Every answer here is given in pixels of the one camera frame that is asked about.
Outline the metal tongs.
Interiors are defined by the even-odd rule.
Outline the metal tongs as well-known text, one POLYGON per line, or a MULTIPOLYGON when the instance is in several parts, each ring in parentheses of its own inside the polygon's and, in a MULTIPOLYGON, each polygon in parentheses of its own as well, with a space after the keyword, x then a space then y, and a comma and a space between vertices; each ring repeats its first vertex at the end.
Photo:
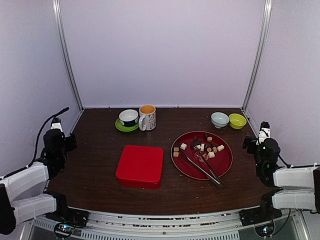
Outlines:
POLYGON ((202 152, 194 145, 192 147, 193 153, 196 157, 200 158, 202 161, 199 163, 195 162, 195 160, 192 160, 186 152, 182 149, 180 150, 181 157, 192 164, 194 167, 196 167, 199 171, 201 171, 211 182, 213 182, 219 189, 224 189, 225 184, 219 177, 219 175, 216 173, 214 168, 208 163, 202 152))

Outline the round red tray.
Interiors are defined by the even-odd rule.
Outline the round red tray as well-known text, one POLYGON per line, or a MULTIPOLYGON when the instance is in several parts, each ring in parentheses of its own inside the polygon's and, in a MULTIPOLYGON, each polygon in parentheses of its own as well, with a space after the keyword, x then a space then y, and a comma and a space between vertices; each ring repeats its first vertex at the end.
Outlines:
POLYGON ((200 181, 208 180, 201 171, 184 160, 180 154, 179 157, 173 157, 174 148, 179 148, 180 153, 182 143, 187 144, 187 148, 184 151, 192 160, 195 160, 196 163, 202 160, 196 157, 192 147, 196 146, 200 150, 201 144, 205 144, 204 151, 200 151, 219 177, 225 175, 232 166, 233 153, 229 145, 221 137, 206 131, 191 131, 179 136, 173 142, 170 150, 170 156, 174 166, 187 177, 200 181), (224 145, 224 149, 218 151, 217 147, 220 145, 224 145))

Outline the red chocolate box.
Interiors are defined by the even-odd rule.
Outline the red chocolate box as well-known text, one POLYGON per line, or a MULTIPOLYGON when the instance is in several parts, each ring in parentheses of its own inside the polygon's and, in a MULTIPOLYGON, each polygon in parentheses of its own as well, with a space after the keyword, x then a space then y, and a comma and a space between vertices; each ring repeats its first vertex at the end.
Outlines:
POLYGON ((116 179, 118 180, 120 185, 124 187, 130 187, 130 188, 156 190, 156 189, 159 189, 161 186, 161 178, 155 181, 140 180, 140 179, 125 179, 121 177, 117 177, 116 179))

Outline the red box lid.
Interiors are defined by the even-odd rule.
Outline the red box lid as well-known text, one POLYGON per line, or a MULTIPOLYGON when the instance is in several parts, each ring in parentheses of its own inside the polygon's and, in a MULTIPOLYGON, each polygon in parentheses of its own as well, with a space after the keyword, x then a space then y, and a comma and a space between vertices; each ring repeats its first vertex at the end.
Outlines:
POLYGON ((164 150, 161 147, 126 145, 115 176, 128 183, 157 184, 161 181, 164 150))

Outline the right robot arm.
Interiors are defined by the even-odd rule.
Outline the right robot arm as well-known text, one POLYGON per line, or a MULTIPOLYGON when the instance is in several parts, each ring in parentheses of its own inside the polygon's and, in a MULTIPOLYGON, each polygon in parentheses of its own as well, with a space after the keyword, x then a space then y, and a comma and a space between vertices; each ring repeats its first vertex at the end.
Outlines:
POLYGON ((273 188, 256 210, 259 220, 268 220, 276 210, 297 209, 320 213, 320 165, 278 165, 280 146, 273 138, 246 136, 242 145, 255 160, 256 175, 263 185, 273 188))

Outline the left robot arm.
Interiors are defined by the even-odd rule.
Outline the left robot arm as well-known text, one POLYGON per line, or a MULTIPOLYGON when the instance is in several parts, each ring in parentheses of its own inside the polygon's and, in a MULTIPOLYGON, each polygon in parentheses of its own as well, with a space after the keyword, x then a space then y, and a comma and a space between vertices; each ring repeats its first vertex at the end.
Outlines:
POLYGON ((57 192, 38 192, 34 197, 17 198, 34 186, 53 179, 65 168, 67 153, 77 148, 76 137, 60 129, 50 129, 43 136, 44 148, 39 158, 0 179, 0 233, 11 234, 20 223, 39 215, 53 213, 61 222, 72 218, 66 196, 57 192))

